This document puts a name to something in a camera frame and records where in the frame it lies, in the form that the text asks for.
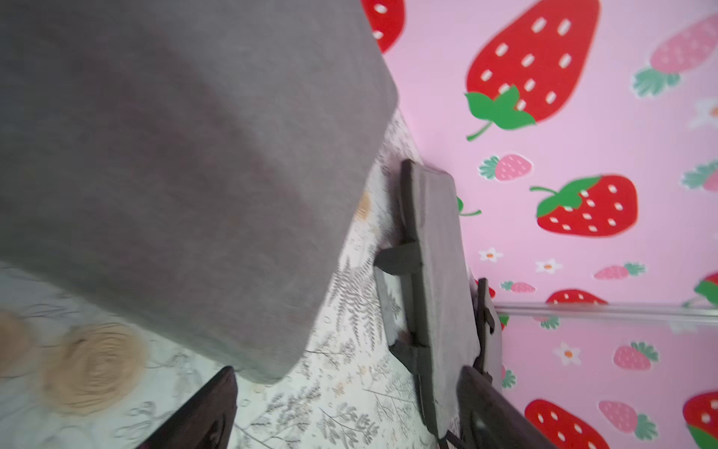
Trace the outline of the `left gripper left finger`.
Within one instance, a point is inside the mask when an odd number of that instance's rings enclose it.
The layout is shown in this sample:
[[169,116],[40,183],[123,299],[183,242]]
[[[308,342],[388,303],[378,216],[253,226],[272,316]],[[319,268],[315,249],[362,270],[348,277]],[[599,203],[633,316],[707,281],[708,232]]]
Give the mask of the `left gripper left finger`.
[[237,413],[237,379],[231,366],[219,370],[138,449],[225,449]]

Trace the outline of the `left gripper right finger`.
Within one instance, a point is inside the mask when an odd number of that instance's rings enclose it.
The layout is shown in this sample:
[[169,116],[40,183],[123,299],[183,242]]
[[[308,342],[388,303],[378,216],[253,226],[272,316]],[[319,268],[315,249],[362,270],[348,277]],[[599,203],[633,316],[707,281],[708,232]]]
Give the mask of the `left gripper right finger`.
[[475,368],[462,368],[457,397],[457,448],[555,448]]

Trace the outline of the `grey laptop bag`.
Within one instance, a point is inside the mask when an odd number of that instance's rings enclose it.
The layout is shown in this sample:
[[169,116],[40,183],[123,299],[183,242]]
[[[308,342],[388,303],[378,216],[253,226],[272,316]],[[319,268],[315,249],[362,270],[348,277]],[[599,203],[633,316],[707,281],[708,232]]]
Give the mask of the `grey laptop bag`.
[[488,280],[476,282],[472,293],[480,355],[474,362],[478,370],[493,387],[502,388],[502,329],[497,311],[490,296]]
[[440,447],[458,415],[461,370],[482,355],[476,285],[463,251],[454,180],[414,161],[401,164],[402,242],[373,269],[390,353],[412,374],[420,415]]
[[5,1],[1,258],[278,383],[397,105],[358,1]]

